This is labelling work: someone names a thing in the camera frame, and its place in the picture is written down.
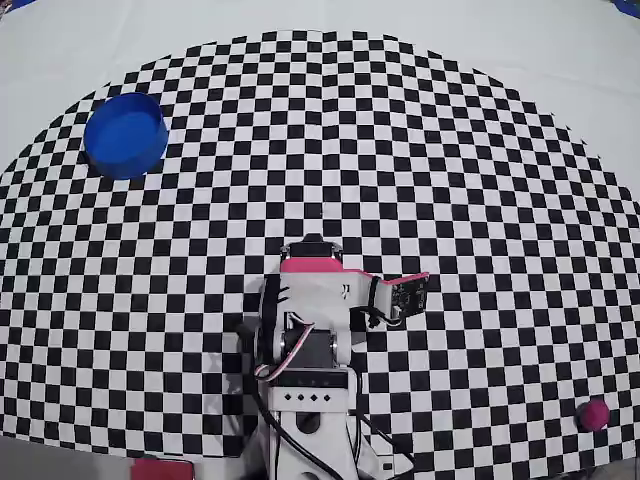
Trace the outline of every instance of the red ball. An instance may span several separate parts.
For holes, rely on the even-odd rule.
[[[609,423],[609,407],[604,400],[594,399],[580,408],[580,424],[589,432],[602,430]]]

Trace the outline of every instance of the black and white checkered pattern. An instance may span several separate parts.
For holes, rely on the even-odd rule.
[[[169,146],[111,181],[81,138],[129,91],[160,101]],[[426,314],[354,353],[360,407],[421,471],[530,478],[635,455],[638,205],[552,116],[432,52],[357,32],[190,48],[57,118],[0,201],[4,435],[238,455],[256,417],[234,329],[279,248],[320,232],[348,268],[432,272]],[[596,434],[573,421],[590,397],[612,412]]]

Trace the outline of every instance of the white table surface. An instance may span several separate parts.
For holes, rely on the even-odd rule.
[[[0,21],[0,171],[118,74],[191,45],[290,29],[394,35],[477,68],[553,112],[640,199],[640,20],[606,0],[38,0]],[[227,478],[239,473],[232,464]],[[219,465],[199,478],[219,478]]]

